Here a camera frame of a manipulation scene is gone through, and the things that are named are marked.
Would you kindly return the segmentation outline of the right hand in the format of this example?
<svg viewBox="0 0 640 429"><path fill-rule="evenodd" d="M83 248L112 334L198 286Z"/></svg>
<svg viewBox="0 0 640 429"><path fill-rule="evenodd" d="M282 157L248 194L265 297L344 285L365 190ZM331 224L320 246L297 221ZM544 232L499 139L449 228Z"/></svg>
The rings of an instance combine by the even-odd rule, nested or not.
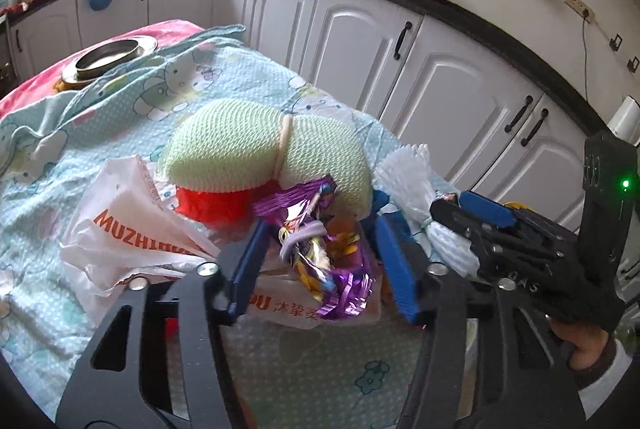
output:
<svg viewBox="0 0 640 429"><path fill-rule="evenodd" d="M557 319L549 319L549 324L556 336L574 345L568 361L573 371L583 371L596 364L610 340L610 334L598 325L565 324Z"/></svg>

